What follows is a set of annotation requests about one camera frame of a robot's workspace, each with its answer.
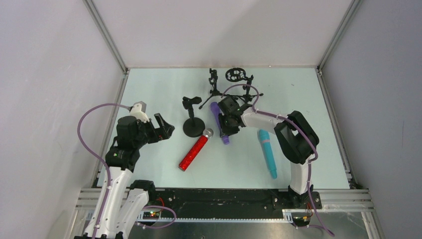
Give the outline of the purple microphone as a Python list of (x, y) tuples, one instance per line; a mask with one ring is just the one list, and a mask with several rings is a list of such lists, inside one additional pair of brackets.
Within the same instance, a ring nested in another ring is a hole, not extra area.
[(214, 115), (216, 124), (218, 126), (219, 137), (222, 140), (222, 142), (223, 142), (224, 145), (228, 145), (230, 143), (229, 136), (227, 136), (227, 135), (225, 135), (225, 134), (222, 133), (221, 125), (220, 125), (220, 121), (219, 121), (220, 108), (219, 108), (217, 102), (212, 102), (210, 104), (210, 109), (211, 109), (211, 112)]

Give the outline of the red glitter microphone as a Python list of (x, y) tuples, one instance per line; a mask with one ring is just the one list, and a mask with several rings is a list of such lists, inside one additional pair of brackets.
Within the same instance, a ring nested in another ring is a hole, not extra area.
[(198, 140), (192, 146), (192, 148), (189, 150), (189, 152), (186, 154), (186, 156), (183, 158), (183, 160), (179, 163), (179, 169), (181, 169), (182, 171), (186, 171), (187, 168), (193, 162), (193, 160), (196, 158), (196, 156), (199, 154), (201, 149), (207, 143), (207, 141), (210, 138), (212, 138), (212, 136), (213, 136), (213, 130), (211, 128), (206, 128), (203, 131), (202, 135), (198, 138)]

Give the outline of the black tripod shock-mount stand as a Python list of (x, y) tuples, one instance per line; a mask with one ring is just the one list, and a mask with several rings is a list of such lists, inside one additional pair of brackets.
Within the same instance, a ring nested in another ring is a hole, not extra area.
[[(243, 68), (231, 68), (226, 71), (225, 78), (232, 83), (245, 83), (247, 85), (252, 85), (252, 80), (254, 79), (253, 75), (250, 77), (246, 76), (246, 71)], [(263, 96), (263, 93), (251, 95), (250, 94), (250, 87), (248, 86), (242, 86), (242, 88), (245, 90), (245, 94), (242, 96), (237, 96), (239, 99), (244, 101), (245, 103), (248, 103), (253, 100), (253, 98), (257, 96)]]

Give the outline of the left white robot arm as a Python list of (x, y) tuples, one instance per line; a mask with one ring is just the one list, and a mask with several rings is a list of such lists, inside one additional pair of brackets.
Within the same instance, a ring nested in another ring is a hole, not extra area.
[(118, 120), (117, 135), (105, 156), (106, 175), (101, 194), (83, 239), (126, 239), (141, 210), (156, 199), (153, 181), (131, 179), (141, 147), (169, 139), (174, 126), (159, 113), (159, 126), (130, 115)]

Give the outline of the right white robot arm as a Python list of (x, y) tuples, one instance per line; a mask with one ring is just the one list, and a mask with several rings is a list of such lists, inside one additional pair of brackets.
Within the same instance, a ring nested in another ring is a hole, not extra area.
[(222, 134), (237, 134), (242, 127), (263, 129), (277, 137), (283, 155), (291, 163), (291, 181), (288, 186), (292, 204), (299, 206), (309, 201), (315, 206), (312, 163), (318, 159), (319, 137), (299, 111), (286, 116), (259, 110), (255, 105), (240, 105), (233, 97), (218, 102), (221, 110), (218, 120)]

